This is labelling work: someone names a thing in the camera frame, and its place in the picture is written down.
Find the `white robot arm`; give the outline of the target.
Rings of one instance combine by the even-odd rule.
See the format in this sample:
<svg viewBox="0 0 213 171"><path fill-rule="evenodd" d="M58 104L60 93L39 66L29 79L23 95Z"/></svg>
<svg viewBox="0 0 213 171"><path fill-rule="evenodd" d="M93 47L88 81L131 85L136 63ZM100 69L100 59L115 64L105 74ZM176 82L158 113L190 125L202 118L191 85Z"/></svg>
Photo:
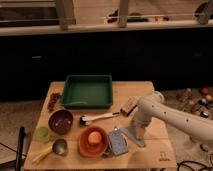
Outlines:
<svg viewBox="0 0 213 171"><path fill-rule="evenodd" d="M213 120L166 106L164 96L158 91L139 98L134 122L137 126L148 127L153 117L213 148Z"/></svg>

